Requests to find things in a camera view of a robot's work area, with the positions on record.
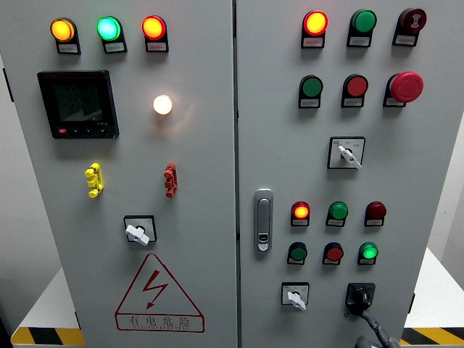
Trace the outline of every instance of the white switch knob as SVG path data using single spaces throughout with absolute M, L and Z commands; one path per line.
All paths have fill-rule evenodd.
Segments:
M 339 146 L 342 157 L 348 162 L 354 165 L 357 169 L 361 169 L 362 165 L 357 161 L 357 158 L 353 156 L 350 150 L 345 149 L 342 145 Z
M 299 297 L 298 294 L 293 294 L 291 292 L 288 292 L 288 295 L 289 295 L 289 301 L 293 304 L 294 307 L 302 311 L 306 310 L 306 305 L 302 301 L 302 299 Z
M 128 236 L 131 236 L 134 241 L 136 241 L 139 244 L 142 244 L 144 247 L 148 245 L 148 242 L 150 241 L 150 237 L 148 237 L 145 234 L 145 230 L 142 227 L 133 227 L 132 225 L 129 225 L 125 229 L 125 234 Z

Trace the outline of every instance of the emergency stop button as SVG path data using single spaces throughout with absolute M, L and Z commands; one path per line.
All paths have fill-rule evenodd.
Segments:
M 422 77 L 413 71 L 404 71 L 390 77 L 386 85 L 384 107 L 405 107 L 415 101 L 423 90 Z

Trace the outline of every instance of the digital power meter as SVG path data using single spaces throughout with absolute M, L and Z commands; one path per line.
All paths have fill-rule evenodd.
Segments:
M 119 136 L 107 70 L 43 71 L 37 77 L 54 138 Z

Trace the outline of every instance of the gray metal panel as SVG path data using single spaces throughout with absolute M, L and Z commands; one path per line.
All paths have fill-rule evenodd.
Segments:
M 423 8 L 428 22 L 418 45 L 392 47 L 397 18 Z M 369 49 L 347 49 L 352 14 L 378 17 Z M 324 49 L 299 47 L 303 17 L 321 9 L 329 18 Z M 241 309 L 243 347 L 352 347 L 368 324 L 344 317 L 349 282 L 374 282 L 369 311 L 399 337 L 421 266 L 453 144 L 463 114 L 464 42 L 461 1 L 238 1 Z M 404 109 L 384 109 L 387 80 L 420 73 L 425 89 Z M 341 109 L 345 78 L 369 81 L 362 109 Z M 320 109 L 297 109 L 300 80 L 324 83 Z M 327 170 L 331 136 L 365 136 L 362 170 Z M 274 193 L 273 248 L 253 247 L 253 195 Z M 309 228 L 290 227 L 290 208 L 308 202 Z M 344 228 L 326 227 L 328 207 L 346 202 Z M 388 210 L 385 226 L 364 228 L 368 203 Z M 304 266 L 287 265 L 294 241 L 306 243 Z M 340 266 L 321 265 L 332 241 L 344 248 Z M 379 247 L 375 266 L 358 266 L 359 246 Z M 306 312 L 280 304 L 282 281 L 309 281 Z
M 141 22 L 167 23 L 169 54 L 147 54 Z M 118 18 L 127 54 L 103 52 L 97 20 Z M 78 27 L 82 55 L 57 54 L 56 17 Z M 59 255 L 89 347 L 236 347 L 233 53 L 230 1 L 2 1 L 0 49 Z M 116 140 L 57 141 L 36 73 L 107 69 Z M 157 120 L 153 98 L 173 111 Z M 87 196 L 98 162 L 105 188 Z M 179 191 L 163 172 L 177 165 Z M 154 215 L 156 244 L 128 243 L 125 215 Z M 123 332 L 115 312 L 148 253 L 155 253 L 205 317 L 204 333 Z M 145 309 L 146 301 L 140 301 Z

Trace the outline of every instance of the yellow terminal connector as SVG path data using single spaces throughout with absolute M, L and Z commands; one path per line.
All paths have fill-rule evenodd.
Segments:
M 88 193 L 90 198 L 96 198 L 103 191 L 102 170 L 98 163 L 92 163 L 84 172 L 87 180 L 87 187 L 91 190 Z

